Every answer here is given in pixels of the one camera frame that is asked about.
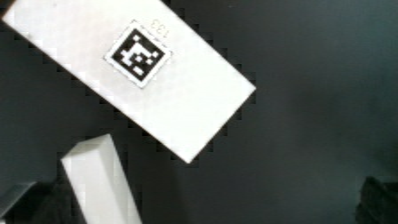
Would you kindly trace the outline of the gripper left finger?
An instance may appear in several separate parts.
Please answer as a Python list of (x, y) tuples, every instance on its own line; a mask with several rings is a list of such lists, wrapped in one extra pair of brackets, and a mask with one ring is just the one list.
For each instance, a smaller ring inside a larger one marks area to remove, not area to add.
[(62, 179), (17, 183), (0, 195), (0, 224), (74, 224)]

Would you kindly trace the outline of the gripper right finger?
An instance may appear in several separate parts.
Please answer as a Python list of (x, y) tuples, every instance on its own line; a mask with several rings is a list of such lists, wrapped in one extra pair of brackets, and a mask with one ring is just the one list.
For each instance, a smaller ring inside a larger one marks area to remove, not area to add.
[(398, 182), (367, 177), (355, 208), (355, 224), (398, 224)]

